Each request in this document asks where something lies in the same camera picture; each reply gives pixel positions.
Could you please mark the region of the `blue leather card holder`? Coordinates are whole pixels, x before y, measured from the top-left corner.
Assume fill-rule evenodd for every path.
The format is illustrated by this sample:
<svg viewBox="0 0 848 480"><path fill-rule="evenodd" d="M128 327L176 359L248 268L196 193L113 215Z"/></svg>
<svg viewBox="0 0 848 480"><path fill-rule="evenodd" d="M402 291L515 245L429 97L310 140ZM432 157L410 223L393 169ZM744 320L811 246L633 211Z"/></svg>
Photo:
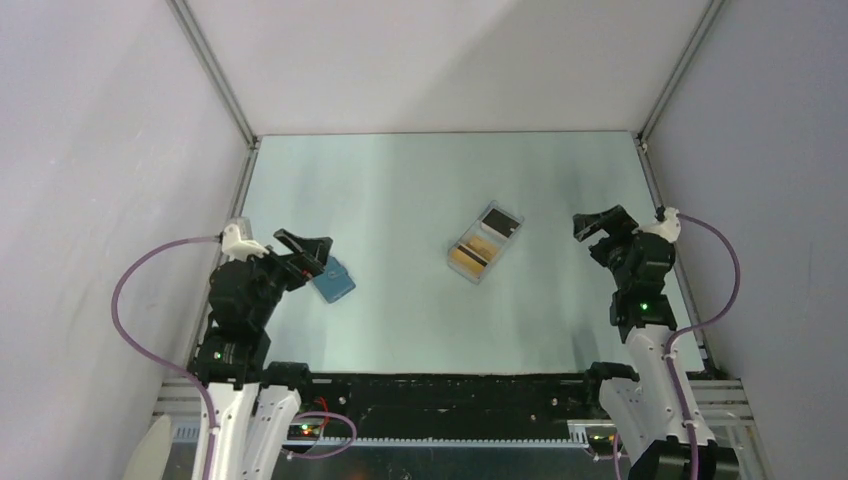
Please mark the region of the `blue leather card holder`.
<svg viewBox="0 0 848 480"><path fill-rule="evenodd" d="M337 302L356 288L346 267L334 256L328 258L324 271L313 278L312 285L327 304Z"/></svg>

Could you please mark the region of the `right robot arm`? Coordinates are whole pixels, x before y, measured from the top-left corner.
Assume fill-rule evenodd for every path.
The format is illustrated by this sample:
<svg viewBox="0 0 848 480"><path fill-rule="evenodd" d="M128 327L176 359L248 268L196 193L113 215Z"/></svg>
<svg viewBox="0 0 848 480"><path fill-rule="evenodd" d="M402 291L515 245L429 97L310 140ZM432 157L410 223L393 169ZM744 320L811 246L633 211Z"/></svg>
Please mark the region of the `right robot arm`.
<svg viewBox="0 0 848 480"><path fill-rule="evenodd" d="M631 479L736 479L739 460L719 445L678 363L679 328L666 278L676 263L682 227L679 211L661 207L652 224L638 224L620 205L573 216L573 236L590 246L593 260L613 276L610 323L629 352L629 365L595 362L581 392L585 411L610 417L616 428L612 459L625 453Z"/></svg>

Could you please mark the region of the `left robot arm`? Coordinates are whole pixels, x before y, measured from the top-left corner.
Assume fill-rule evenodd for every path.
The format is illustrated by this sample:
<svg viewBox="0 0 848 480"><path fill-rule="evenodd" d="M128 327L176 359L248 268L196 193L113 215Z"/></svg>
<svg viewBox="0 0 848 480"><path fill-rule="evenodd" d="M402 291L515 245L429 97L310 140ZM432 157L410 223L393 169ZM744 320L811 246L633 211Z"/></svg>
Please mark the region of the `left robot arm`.
<svg viewBox="0 0 848 480"><path fill-rule="evenodd" d="M219 236L227 259L210 276L208 329L191 363L207 422L196 479L271 478L291 421L316 403L306 365L267 363L266 327L285 293L324 273L333 241L285 229L274 237L288 253L261 245L237 221Z"/></svg>

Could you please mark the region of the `black credit card stack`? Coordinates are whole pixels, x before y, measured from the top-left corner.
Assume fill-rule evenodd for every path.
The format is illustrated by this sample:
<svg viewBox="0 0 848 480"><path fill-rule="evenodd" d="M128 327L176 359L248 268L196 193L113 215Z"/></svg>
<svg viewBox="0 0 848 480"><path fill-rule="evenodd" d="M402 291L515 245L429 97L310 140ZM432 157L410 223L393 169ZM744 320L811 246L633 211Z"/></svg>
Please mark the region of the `black credit card stack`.
<svg viewBox="0 0 848 480"><path fill-rule="evenodd" d="M504 238L510 238L520 228L521 222L498 208L492 208L483 216L481 225Z"/></svg>

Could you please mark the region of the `gold credit card stack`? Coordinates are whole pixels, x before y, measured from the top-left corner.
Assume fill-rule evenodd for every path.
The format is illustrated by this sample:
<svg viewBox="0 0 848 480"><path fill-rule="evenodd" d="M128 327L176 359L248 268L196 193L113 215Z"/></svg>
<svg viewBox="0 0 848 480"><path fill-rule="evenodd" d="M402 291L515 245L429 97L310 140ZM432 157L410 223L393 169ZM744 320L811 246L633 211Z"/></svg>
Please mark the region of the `gold credit card stack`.
<svg viewBox="0 0 848 480"><path fill-rule="evenodd" d="M501 248L482 236L472 235L460 241L449 252L449 264L471 279L480 280L487 268L494 263Z"/></svg>

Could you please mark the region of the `clear acrylic card tray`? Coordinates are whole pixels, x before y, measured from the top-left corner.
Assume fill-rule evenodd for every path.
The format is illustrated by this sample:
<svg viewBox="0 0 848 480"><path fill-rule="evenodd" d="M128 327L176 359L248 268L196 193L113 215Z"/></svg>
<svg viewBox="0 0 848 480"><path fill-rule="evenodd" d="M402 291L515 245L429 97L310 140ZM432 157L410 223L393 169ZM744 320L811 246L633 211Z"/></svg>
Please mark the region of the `clear acrylic card tray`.
<svg viewBox="0 0 848 480"><path fill-rule="evenodd" d="M448 250L448 266L479 284L513 243L523 224L523 216L491 201Z"/></svg>

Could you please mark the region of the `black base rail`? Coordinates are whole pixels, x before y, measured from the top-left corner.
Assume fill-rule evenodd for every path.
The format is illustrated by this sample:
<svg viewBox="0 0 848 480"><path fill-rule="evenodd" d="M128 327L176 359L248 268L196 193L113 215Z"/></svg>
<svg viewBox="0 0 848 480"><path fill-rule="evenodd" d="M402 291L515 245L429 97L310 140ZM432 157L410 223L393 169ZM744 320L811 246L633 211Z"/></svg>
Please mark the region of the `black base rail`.
<svg viewBox="0 0 848 480"><path fill-rule="evenodd" d="M286 373L303 408L354 423L367 441L565 441L607 421L599 382L583 373L528 375Z"/></svg>

